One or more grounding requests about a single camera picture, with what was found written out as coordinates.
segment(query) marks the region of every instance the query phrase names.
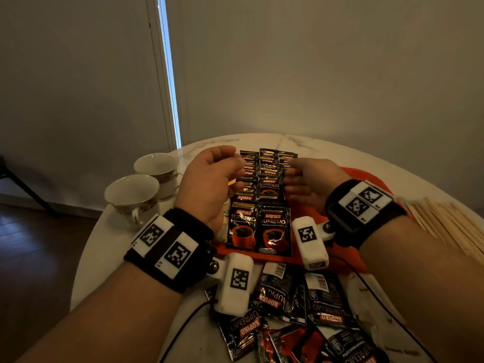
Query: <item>forearm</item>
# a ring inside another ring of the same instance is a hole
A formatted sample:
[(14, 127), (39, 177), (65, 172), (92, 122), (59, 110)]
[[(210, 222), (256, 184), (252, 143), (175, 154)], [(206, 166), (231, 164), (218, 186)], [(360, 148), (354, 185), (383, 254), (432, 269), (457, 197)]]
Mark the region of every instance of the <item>forearm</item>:
[(439, 362), (477, 359), (484, 339), (484, 267), (407, 217), (368, 238), (360, 255)]
[(181, 298), (136, 266), (124, 263), (19, 363), (152, 363)]

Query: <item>black metal leg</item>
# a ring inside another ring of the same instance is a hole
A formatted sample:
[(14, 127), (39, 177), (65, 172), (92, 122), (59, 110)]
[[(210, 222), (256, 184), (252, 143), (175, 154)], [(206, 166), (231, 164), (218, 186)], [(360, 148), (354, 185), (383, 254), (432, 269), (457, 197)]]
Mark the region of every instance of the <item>black metal leg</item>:
[(40, 206), (42, 206), (45, 209), (45, 211), (49, 215), (53, 216), (54, 218), (58, 218), (60, 216), (60, 214), (57, 211), (52, 209), (52, 207), (48, 203), (43, 201), (40, 198), (40, 196), (37, 195), (35, 192), (33, 192), (32, 189), (28, 187), (19, 177), (17, 177), (15, 174), (10, 172), (10, 170), (6, 167), (4, 167), (4, 170), (5, 170), (6, 176), (10, 178), (13, 182), (15, 182), (15, 184), (21, 189), (23, 189), (29, 196), (31, 196)]

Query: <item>cable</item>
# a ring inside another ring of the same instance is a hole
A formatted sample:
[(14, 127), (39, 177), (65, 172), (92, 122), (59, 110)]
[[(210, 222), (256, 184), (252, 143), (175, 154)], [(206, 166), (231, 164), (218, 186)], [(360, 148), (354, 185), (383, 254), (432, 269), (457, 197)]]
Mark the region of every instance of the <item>cable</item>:
[(163, 363), (165, 361), (166, 356), (168, 355), (168, 353), (170, 353), (170, 350), (173, 347), (173, 344), (175, 343), (175, 341), (177, 341), (178, 337), (182, 333), (182, 331), (185, 328), (185, 326), (190, 322), (190, 320), (192, 319), (192, 317), (195, 316), (197, 314), (197, 312), (200, 311), (206, 305), (213, 305), (213, 304), (215, 304), (217, 302), (218, 302), (218, 299), (214, 299), (214, 300), (209, 300), (207, 302), (203, 302), (201, 305), (199, 305), (195, 309), (195, 311), (192, 312), (192, 314), (190, 316), (188, 316), (188, 318), (185, 320), (185, 322), (183, 323), (183, 325), (180, 327), (180, 329), (178, 330), (178, 332), (176, 333), (176, 335), (173, 337), (173, 340), (171, 341), (170, 345), (168, 345), (168, 348), (166, 348), (165, 354), (163, 354), (163, 356), (160, 359), (160, 363)]
[(353, 270), (353, 272), (360, 278), (361, 282), (365, 285), (365, 287), (368, 288), (369, 292), (371, 293), (371, 295), (377, 300), (377, 302), (380, 304), (380, 306), (382, 306), (382, 308), (385, 310), (386, 313), (388, 313), (390, 315), (391, 318), (393, 318), (399, 325), (400, 327), (419, 345), (419, 347), (422, 348), (422, 350), (428, 355), (428, 357), (430, 358), (430, 360), (432, 360), (434, 363), (439, 363), (437, 361), (437, 359), (434, 358), (434, 356), (432, 354), (430, 354), (430, 352), (426, 349), (426, 347), (423, 346), (423, 344), (398, 320), (398, 318), (396, 318), (390, 311), (387, 307), (385, 307), (385, 305), (382, 303), (382, 301), (380, 301), (380, 299), (377, 297), (377, 295), (372, 291), (372, 289), (370, 288), (370, 286), (366, 283), (366, 281), (363, 279), (363, 277), (360, 275), (359, 272), (357, 272), (355, 270), (355, 268), (353, 266), (350, 265), (350, 263), (348, 261), (346, 261), (344, 258), (342, 257), (339, 257), (339, 256), (336, 256), (336, 255), (329, 255), (330, 257), (335, 257), (335, 258), (338, 258), (340, 259), (342, 262), (344, 262), (345, 264), (348, 265), (348, 267), (350, 269)]

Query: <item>red plastic tray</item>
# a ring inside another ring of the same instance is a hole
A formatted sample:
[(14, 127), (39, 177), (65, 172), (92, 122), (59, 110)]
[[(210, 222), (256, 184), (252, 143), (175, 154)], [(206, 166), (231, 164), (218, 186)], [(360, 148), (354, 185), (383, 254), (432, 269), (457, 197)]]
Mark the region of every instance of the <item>red plastic tray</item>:
[[(360, 181), (365, 181), (368, 180), (371, 183), (376, 184), (378, 187), (381, 187), (385, 191), (388, 191), (392, 194), (390, 189), (387, 187), (387, 185), (380, 180), (377, 176), (372, 175), (371, 173), (362, 171), (361, 169), (355, 169), (355, 168), (346, 168), (342, 167), (342, 170), (344, 170), (348, 175), (355, 179), (359, 179)], [(316, 209), (312, 206), (306, 206), (306, 205), (301, 205), (299, 203), (296, 203), (294, 201), (289, 201), (289, 205), (291, 207), (291, 220), (294, 220), (296, 218), (302, 217), (302, 216), (310, 216), (314, 219), (316, 224), (324, 223), (325, 221), (328, 220), (327, 217), (320, 215)], [(287, 256), (276, 256), (276, 255), (266, 255), (266, 254), (260, 254), (258, 252), (247, 252), (247, 251), (241, 251), (241, 250), (236, 250), (233, 248), (227, 248), (225, 244), (223, 245), (218, 245), (217, 250), (220, 255), (228, 255), (231, 252), (238, 252), (244, 255), (249, 255), (251, 256), (254, 260), (260, 260), (260, 261), (272, 261), (272, 262), (285, 262), (285, 263), (290, 263), (290, 264), (298, 264), (302, 265), (303, 260), (301, 259), (300, 253), (299, 253), (299, 247), (296, 242), (296, 237), (294, 236), (294, 232), (292, 232), (292, 257), (287, 257)], [(349, 262), (359, 273), (368, 273), (368, 269), (363, 262), (363, 260), (360, 258), (360, 252), (354, 248), (354, 247), (340, 247), (337, 244), (335, 244), (333, 247), (327, 247), (326, 248), (328, 251), (328, 254), (333, 254), (335, 256), (339, 256), (344, 258), (347, 262)], [(348, 268), (348, 266), (342, 262), (341, 260), (337, 258), (331, 258), (330, 257), (330, 266), (328, 269), (332, 269), (333, 271), (337, 273), (350, 273), (351, 269)]]

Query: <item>hand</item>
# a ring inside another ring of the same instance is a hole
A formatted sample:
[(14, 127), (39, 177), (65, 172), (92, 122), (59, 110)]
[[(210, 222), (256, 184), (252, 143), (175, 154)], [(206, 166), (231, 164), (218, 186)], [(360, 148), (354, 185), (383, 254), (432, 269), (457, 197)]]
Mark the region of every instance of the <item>hand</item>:
[(289, 199), (314, 206), (324, 214), (324, 205), (330, 193), (351, 177), (329, 159), (295, 158), (287, 163), (292, 167), (285, 172), (285, 191)]
[(244, 188), (243, 182), (228, 183), (245, 174), (245, 160), (235, 146), (215, 146), (200, 152), (188, 165), (175, 207), (208, 225), (215, 234), (224, 223), (224, 202)]

